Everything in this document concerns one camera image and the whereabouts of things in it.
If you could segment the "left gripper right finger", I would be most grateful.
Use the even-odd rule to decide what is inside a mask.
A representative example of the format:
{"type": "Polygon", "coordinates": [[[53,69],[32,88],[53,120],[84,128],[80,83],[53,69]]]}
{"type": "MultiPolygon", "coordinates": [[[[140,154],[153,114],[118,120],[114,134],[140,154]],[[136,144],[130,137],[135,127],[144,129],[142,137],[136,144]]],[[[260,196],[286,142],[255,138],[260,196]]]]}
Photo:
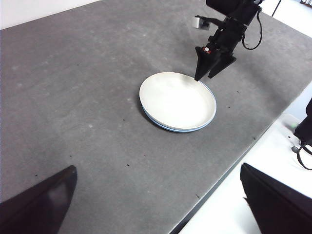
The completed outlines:
{"type": "Polygon", "coordinates": [[[310,234],[312,199],[243,163],[240,180],[246,201],[263,234],[310,234]]]}

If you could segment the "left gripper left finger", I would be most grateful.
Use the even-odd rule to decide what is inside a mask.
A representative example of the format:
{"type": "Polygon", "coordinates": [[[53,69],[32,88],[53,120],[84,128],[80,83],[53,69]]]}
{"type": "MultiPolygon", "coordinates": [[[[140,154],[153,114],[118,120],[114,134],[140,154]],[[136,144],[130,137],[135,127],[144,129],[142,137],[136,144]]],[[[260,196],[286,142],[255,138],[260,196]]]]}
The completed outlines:
{"type": "Polygon", "coordinates": [[[56,234],[78,180],[71,165],[0,204],[2,234],[56,234]]]}

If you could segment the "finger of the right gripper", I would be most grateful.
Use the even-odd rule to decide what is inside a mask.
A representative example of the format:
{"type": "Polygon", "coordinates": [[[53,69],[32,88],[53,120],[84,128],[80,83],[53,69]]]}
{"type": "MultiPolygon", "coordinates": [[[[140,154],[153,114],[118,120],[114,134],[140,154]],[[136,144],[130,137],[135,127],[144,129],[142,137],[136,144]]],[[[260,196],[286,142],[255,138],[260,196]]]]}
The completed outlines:
{"type": "Polygon", "coordinates": [[[195,80],[199,81],[207,73],[209,73],[212,68],[219,61],[219,52],[218,51],[205,51],[203,47],[195,47],[197,53],[197,66],[195,71],[195,80]]]}
{"type": "Polygon", "coordinates": [[[223,56],[220,58],[220,61],[210,70],[208,77],[213,78],[218,73],[223,71],[225,68],[230,66],[232,63],[236,61],[234,56],[223,56]]]}

